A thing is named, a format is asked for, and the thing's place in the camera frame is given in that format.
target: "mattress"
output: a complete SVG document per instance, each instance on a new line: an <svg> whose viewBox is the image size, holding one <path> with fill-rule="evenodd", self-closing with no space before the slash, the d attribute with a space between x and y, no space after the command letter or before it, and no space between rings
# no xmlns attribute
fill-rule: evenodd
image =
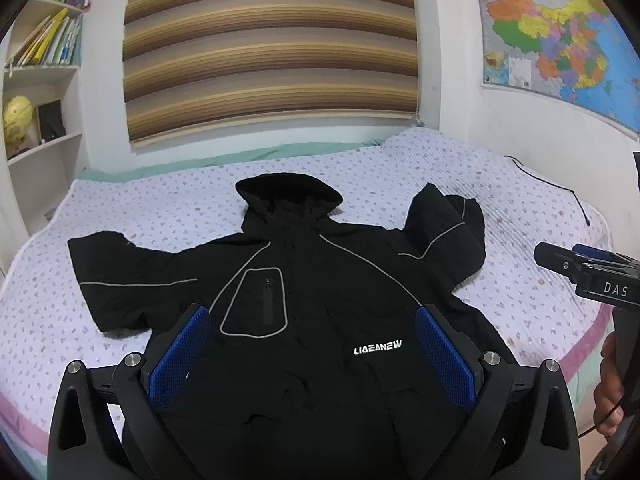
<svg viewBox="0 0 640 480"><path fill-rule="evenodd" d="M610 307L573 294L568 280L540 269L540 241L610 248L603 217L575 197L537 181L512 160L412 128L380 146L189 168L128 182L76 180L46 229L20 250L0 292L0 429L42 475L47 432L65 364L117 364L143 351L149 333L102 334L73 274L66 241L117 230L139 246L177 252L239 230L242 178L292 171L320 178L344 203L336 221L401 228L412 197L428 182L475 198L485 216L487 258L456 294L495 325L521 364L560 361L575 405L597 380L598 345ZM122 414L111 407L121 430Z"/></svg>

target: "pocket zipper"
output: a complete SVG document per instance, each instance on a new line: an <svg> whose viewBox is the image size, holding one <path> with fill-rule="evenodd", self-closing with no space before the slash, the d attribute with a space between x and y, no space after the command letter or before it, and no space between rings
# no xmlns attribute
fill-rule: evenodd
<svg viewBox="0 0 640 480"><path fill-rule="evenodd" d="M262 288L262 323L265 326L273 324L273 291L269 278Z"/></svg>

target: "metal screw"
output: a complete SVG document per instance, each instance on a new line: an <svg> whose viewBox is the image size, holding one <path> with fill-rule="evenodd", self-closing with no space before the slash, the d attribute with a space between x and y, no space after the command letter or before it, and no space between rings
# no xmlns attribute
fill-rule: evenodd
<svg viewBox="0 0 640 480"><path fill-rule="evenodd" d="M69 366L66 367L66 371L70 374L75 374L80 371L80 368L82 368L82 363L80 361L71 361Z"/></svg>
<svg viewBox="0 0 640 480"><path fill-rule="evenodd" d="M558 364L558 361L554 361L553 359L547 359L545 361L545 366L546 366L546 369L549 370L550 372L557 372L560 369L560 365Z"/></svg>
<svg viewBox="0 0 640 480"><path fill-rule="evenodd" d="M484 362L488 365L495 366L500 363L500 356L495 352L487 352L484 354Z"/></svg>
<svg viewBox="0 0 640 480"><path fill-rule="evenodd" d="M140 354L133 352L124 358L124 364L127 366L136 366L140 362L140 359L142 359Z"/></svg>

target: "human hand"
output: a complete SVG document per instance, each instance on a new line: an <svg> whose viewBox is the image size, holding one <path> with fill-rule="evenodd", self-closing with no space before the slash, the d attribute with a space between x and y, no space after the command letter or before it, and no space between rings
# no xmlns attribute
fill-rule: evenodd
<svg viewBox="0 0 640 480"><path fill-rule="evenodd" d="M625 389L622 379L616 369L616 336L615 332L609 334L602 345L600 352L603 359L600 363L600 384L596 386L593 398L596 401L596 409L593 413L594 424L600 422L609 413L616 403L622 398ZM624 413L618 407L615 412L596 429L604 436L612 436L616 433L618 425L622 422Z"/></svg>

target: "striped zebra blind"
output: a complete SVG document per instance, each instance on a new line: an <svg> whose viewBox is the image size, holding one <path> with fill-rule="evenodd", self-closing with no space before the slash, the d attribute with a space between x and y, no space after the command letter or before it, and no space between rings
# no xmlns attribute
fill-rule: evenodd
<svg viewBox="0 0 640 480"><path fill-rule="evenodd" d="M274 117L409 117L414 0L129 0L129 139Z"/></svg>

